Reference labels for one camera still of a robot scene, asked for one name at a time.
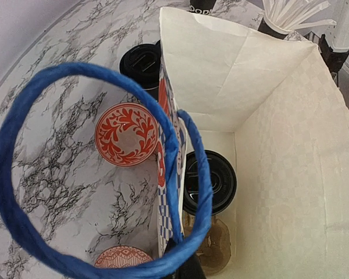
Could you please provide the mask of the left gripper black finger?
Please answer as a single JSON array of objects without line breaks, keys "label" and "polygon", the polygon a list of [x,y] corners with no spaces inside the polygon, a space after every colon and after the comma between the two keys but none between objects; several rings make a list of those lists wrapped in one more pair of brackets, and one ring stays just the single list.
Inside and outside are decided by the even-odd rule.
[{"label": "left gripper black finger", "polygon": [[178,269],[164,276],[164,279],[206,279],[196,254],[188,258]]}]

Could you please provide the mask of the brown cardboard cup carrier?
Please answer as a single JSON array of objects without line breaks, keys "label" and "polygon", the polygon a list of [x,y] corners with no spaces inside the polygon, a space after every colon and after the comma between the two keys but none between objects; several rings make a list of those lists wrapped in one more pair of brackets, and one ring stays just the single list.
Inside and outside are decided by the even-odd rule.
[{"label": "brown cardboard cup carrier", "polygon": [[211,221],[211,228],[196,252],[206,276],[221,272],[232,255],[227,225],[216,216],[212,216]]}]

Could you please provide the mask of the blue checkered paper bag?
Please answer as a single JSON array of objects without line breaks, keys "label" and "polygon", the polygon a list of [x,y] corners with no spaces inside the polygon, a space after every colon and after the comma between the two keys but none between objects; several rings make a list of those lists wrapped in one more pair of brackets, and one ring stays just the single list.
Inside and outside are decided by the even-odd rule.
[{"label": "blue checkered paper bag", "polygon": [[[216,278],[349,278],[349,110],[319,51],[185,1],[82,1],[0,87],[0,275],[163,278],[216,216]],[[144,162],[107,162],[102,114],[143,105]],[[95,267],[114,246],[152,261]]]}]

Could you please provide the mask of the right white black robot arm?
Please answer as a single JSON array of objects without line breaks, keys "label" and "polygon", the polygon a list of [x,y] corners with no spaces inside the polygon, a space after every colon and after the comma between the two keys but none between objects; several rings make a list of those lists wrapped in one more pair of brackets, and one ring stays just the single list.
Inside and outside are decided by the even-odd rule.
[{"label": "right white black robot arm", "polygon": [[349,57],[349,1],[330,1],[328,11],[320,13],[336,22],[335,26],[311,27],[304,38],[319,45],[319,52],[330,73],[337,74]]}]

